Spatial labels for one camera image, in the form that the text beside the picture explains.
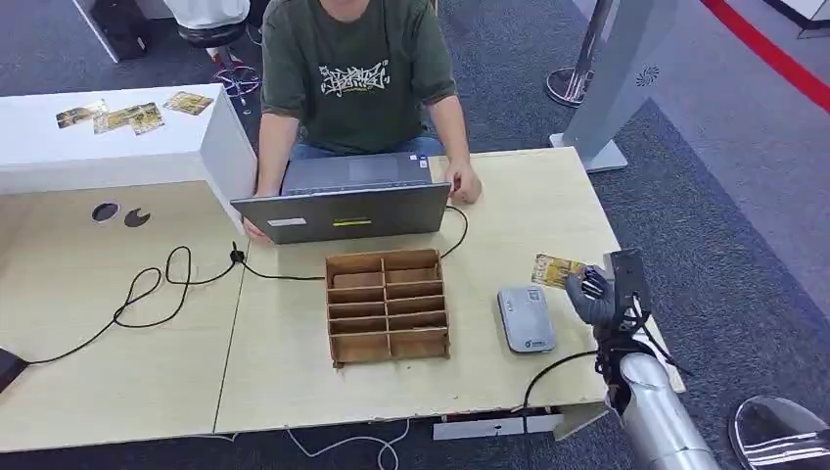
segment metal pole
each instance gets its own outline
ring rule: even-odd
[[[545,91],[547,91],[547,96],[557,103],[571,108],[577,108],[582,104],[585,91],[594,74],[591,71],[591,61],[613,3],[614,0],[597,0],[591,21],[588,23],[588,31],[582,39],[582,48],[579,50],[576,67],[558,69],[547,76]]]

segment graphic print on shirt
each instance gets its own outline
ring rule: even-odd
[[[320,66],[320,89],[324,95],[336,94],[339,98],[344,93],[369,92],[373,89],[384,90],[390,84],[387,74],[389,59],[384,59],[368,69],[346,67],[345,70]]]

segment hole in desk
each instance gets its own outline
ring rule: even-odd
[[[120,206],[116,203],[101,203],[92,210],[92,219],[96,222],[106,222],[120,210]]]

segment robotic arm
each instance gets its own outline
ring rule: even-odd
[[[608,385],[606,403],[618,415],[649,470],[717,470],[669,376],[651,348],[634,339],[651,315],[651,299],[636,250],[607,255],[613,274],[587,267],[566,282],[576,313],[593,326],[596,370]],[[665,354],[669,364],[673,364]]]

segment gray carpet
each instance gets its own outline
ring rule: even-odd
[[[26,28],[28,22],[53,22],[63,31],[80,28],[71,5],[38,3],[36,14],[0,18],[13,36],[27,35],[30,42],[17,40],[17,47],[34,44],[41,55],[35,61],[33,54],[20,54],[22,62],[14,70],[9,67],[14,57],[0,57],[0,94],[160,86],[205,81],[212,72],[207,56],[179,44],[163,25],[160,36],[168,39],[163,51],[118,67],[107,66],[104,56],[95,63],[87,51],[95,45],[80,34],[67,34],[61,42],[54,30],[41,34]],[[569,1],[440,3],[473,149],[544,146],[547,134],[562,130],[570,114],[544,97],[542,77],[550,65],[573,56],[584,28],[579,11]],[[36,20],[23,18],[31,15]],[[62,49],[53,49],[59,43]],[[255,56],[248,44],[241,43],[239,50]],[[63,59],[72,54],[88,57],[95,66]],[[61,70],[53,70],[58,65]],[[97,67],[105,71],[92,72]],[[246,128],[253,137],[255,122],[246,119]],[[637,113],[618,143],[630,167],[592,181],[621,244],[643,250],[661,329],[677,359],[696,373],[686,379],[690,391],[684,403],[724,468],[737,469],[725,424],[742,399],[776,394],[830,417],[830,326],[654,103]],[[523,386],[517,384],[517,394]],[[561,443],[547,436],[433,443],[429,424],[415,423],[396,446],[401,469],[635,468],[611,417]],[[297,434],[318,449],[357,434],[391,438],[402,427],[354,425]],[[180,439],[3,454],[0,468],[372,469],[377,449],[355,444],[309,460],[284,433],[262,432],[243,435],[234,444]]]

